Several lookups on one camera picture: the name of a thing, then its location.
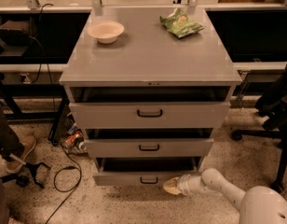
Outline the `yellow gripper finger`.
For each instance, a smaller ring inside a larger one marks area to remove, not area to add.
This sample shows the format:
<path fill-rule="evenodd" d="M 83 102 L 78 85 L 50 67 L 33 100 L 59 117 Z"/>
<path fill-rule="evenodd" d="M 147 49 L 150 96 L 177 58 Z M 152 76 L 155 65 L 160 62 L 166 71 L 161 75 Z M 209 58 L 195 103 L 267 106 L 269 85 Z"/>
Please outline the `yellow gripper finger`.
<path fill-rule="evenodd" d="M 172 195 L 178 195 L 180 190 L 177 188 L 178 177 L 174 177 L 163 184 L 163 188 L 166 192 Z"/>

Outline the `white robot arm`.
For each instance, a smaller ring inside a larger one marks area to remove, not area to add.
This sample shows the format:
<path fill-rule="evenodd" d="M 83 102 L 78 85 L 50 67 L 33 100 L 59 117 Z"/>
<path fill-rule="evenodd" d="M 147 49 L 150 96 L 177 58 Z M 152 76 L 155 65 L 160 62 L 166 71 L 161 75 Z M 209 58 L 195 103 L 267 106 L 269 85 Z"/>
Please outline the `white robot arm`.
<path fill-rule="evenodd" d="M 222 194 L 239 211 L 239 224 L 287 224 L 287 201 L 278 192 L 264 186 L 244 191 L 213 168 L 173 177 L 163 188 L 172 195 Z"/>

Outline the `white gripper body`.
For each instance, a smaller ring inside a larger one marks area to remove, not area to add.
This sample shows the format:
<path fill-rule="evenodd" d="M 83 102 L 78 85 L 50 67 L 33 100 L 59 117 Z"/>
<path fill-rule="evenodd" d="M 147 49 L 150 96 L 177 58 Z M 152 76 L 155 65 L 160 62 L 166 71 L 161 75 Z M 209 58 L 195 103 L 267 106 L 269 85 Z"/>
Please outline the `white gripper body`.
<path fill-rule="evenodd" d="M 205 185 L 200 175 L 182 175 L 177 181 L 177 189 L 185 196 L 202 193 Z"/>

